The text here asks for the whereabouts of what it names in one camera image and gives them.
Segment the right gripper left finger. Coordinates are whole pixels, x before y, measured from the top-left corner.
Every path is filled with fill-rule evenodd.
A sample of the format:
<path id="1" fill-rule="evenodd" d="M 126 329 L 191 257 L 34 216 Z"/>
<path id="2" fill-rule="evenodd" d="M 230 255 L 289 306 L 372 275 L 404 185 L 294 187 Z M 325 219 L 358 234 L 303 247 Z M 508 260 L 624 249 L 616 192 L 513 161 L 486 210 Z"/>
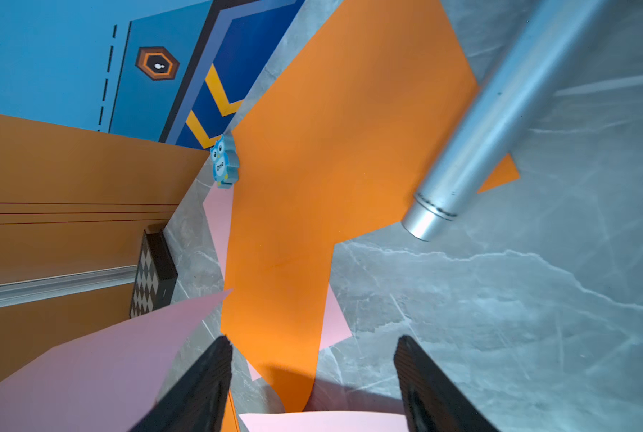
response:
<path id="1" fill-rule="evenodd" d="M 132 432 L 217 432 L 231 385 L 233 347 L 220 336 Z"/>

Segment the orange paper front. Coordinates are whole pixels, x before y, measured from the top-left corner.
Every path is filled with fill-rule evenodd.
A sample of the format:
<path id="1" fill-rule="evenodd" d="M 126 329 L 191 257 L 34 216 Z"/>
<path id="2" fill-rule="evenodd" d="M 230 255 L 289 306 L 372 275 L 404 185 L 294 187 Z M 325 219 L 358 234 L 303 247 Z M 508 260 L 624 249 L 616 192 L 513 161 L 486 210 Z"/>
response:
<path id="1" fill-rule="evenodd" d="M 240 432 L 238 414 L 234 407 L 232 393 L 228 392 L 224 407 L 221 432 Z"/>

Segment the orange paper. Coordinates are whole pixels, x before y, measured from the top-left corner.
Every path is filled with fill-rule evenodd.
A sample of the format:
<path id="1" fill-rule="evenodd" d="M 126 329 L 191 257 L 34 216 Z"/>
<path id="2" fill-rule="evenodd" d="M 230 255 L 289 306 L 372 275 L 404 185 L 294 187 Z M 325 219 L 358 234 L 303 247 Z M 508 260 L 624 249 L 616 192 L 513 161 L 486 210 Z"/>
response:
<path id="1" fill-rule="evenodd" d="M 234 407 L 232 393 L 228 392 L 224 407 L 221 432 L 240 432 L 238 414 Z"/>
<path id="2" fill-rule="evenodd" d="M 318 253 L 351 335 L 313 378 L 264 379 L 239 351 L 241 413 L 399 409 L 398 338 L 452 355 L 438 318 L 445 258 L 400 219 L 478 83 L 529 14 L 528 1 L 307 1 L 235 128 L 240 260 Z"/>

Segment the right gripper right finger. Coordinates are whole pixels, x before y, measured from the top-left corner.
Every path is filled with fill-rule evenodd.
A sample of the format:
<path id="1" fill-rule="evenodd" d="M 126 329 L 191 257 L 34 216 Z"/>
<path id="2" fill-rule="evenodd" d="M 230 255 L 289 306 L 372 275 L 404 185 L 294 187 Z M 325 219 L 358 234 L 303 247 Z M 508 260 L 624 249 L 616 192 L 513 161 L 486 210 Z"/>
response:
<path id="1" fill-rule="evenodd" d="M 399 338 L 393 363 L 408 430 L 498 432 L 414 338 Z"/>

